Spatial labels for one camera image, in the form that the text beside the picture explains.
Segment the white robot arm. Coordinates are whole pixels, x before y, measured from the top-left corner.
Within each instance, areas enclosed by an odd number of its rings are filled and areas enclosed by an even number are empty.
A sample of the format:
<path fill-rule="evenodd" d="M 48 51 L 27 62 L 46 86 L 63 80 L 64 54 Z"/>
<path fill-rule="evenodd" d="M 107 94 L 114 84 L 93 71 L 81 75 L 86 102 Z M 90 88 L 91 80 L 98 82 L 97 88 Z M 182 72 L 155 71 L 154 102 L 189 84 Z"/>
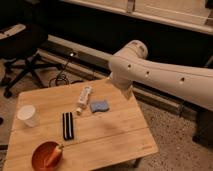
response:
<path fill-rule="evenodd" d="M 139 82 L 213 111 L 213 69 L 147 60 L 148 49 L 132 40 L 109 59 L 110 79 L 122 90 Z"/>

